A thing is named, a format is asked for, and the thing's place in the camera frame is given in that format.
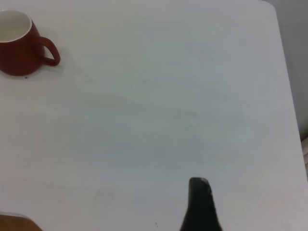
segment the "red mug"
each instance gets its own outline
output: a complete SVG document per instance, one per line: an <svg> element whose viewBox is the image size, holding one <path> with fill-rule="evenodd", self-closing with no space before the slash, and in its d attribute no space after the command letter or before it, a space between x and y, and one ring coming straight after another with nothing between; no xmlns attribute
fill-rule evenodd
<svg viewBox="0 0 308 231"><path fill-rule="evenodd" d="M53 59L45 57L47 47ZM19 11L0 11L0 70L25 76L41 65L57 66L60 55L49 39L41 37L32 19Z"/></svg>

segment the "black object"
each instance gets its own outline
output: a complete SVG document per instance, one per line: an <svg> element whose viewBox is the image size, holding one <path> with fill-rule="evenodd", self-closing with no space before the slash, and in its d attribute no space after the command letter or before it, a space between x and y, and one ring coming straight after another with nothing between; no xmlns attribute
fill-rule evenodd
<svg viewBox="0 0 308 231"><path fill-rule="evenodd" d="M189 180L188 208L180 231L222 231L211 186L204 178Z"/></svg>

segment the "mug rim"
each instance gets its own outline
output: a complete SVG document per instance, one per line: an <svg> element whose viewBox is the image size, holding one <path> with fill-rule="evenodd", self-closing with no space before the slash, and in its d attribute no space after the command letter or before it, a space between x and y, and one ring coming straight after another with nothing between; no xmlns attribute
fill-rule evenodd
<svg viewBox="0 0 308 231"><path fill-rule="evenodd" d="M28 28L28 30L21 36L19 36L18 38L14 38L12 40L8 40L8 41L1 41L0 40L0 43L8 43L8 42L14 42L14 41L17 41L19 39L21 39L22 37L26 36L26 34L29 33L29 31L31 30L32 28L32 19L30 18L29 15L27 15L26 13L22 12L22 11L16 11L16 10L0 10L0 14L3 13L3 12L15 12L15 13L21 13L23 14L24 16L26 16L28 19L29 19L29 22L30 22L30 26Z"/></svg>

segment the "white table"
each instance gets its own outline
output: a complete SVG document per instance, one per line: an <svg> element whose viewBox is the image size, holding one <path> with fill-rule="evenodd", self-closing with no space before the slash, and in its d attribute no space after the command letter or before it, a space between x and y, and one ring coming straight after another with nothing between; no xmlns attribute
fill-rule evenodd
<svg viewBox="0 0 308 231"><path fill-rule="evenodd" d="M0 78L1 211L44 231L176 231L198 176L226 231L308 228L268 3L0 2L28 13L62 57Z"/></svg>

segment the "wooden object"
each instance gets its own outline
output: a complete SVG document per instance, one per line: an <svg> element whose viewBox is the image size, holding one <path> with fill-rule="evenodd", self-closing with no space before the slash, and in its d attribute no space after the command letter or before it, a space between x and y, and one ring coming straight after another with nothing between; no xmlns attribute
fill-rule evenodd
<svg viewBox="0 0 308 231"><path fill-rule="evenodd" d="M27 218L0 215L1 231L42 231L33 221Z"/></svg>

